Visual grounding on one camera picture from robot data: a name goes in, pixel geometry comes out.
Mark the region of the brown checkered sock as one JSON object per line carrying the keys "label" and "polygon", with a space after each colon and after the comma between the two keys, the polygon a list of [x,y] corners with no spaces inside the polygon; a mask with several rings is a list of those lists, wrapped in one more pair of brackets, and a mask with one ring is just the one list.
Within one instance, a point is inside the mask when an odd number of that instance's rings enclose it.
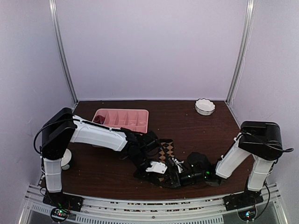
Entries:
{"label": "brown checkered sock", "polygon": [[160,162],[165,163],[167,157],[174,158],[174,143],[172,139],[160,139],[161,148],[159,149],[158,159]]}

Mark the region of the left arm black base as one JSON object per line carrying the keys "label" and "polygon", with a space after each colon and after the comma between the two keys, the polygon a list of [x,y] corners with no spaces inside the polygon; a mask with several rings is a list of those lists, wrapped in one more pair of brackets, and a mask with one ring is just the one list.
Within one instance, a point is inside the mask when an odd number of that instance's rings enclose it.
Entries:
{"label": "left arm black base", "polygon": [[80,212],[83,205],[83,198],[80,196],[74,196],[65,194],[63,192],[59,193],[49,193],[46,192],[43,197],[43,203],[51,206],[55,206],[64,210],[77,211]]}

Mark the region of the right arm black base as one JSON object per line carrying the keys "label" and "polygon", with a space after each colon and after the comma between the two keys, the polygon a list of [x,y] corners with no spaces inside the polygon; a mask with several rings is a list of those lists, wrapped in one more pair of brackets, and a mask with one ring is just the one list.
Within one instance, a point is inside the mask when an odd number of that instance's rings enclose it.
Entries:
{"label": "right arm black base", "polygon": [[243,209],[250,206],[255,206],[263,202],[263,196],[258,194],[245,192],[239,194],[231,194],[223,197],[224,206],[226,211]]}

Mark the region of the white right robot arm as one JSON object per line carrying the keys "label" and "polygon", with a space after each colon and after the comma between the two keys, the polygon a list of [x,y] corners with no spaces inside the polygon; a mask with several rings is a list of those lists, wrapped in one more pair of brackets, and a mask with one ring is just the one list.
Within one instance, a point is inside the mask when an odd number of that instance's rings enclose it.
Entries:
{"label": "white right robot arm", "polygon": [[177,189],[197,182],[218,187],[250,155],[255,158],[247,180],[247,190],[240,194],[240,203],[251,205],[264,185],[273,164],[283,154],[280,127],[275,122],[244,121],[230,149],[212,165],[204,154],[191,153],[190,170],[178,172],[179,166],[168,161],[169,188]]}

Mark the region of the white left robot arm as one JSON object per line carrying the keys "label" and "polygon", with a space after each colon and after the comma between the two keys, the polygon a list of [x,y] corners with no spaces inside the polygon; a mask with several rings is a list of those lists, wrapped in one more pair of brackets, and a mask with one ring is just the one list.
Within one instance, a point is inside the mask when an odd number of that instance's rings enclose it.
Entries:
{"label": "white left robot arm", "polygon": [[160,146],[153,133],[139,133],[126,128],[100,125],[77,115],[70,108],[61,109],[41,129],[46,189],[49,200],[57,207],[67,203],[62,193],[61,161],[69,143],[85,143],[105,147],[116,152],[126,151],[128,158],[143,175],[165,174],[167,165],[150,160],[147,152]]}

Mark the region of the magenta purple sock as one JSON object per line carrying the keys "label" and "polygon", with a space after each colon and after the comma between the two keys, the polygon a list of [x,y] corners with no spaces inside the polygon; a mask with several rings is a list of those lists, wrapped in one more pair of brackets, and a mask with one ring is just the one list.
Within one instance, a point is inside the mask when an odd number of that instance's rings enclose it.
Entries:
{"label": "magenta purple sock", "polygon": [[105,117],[102,115],[96,115],[93,121],[94,123],[103,125],[105,122]]}

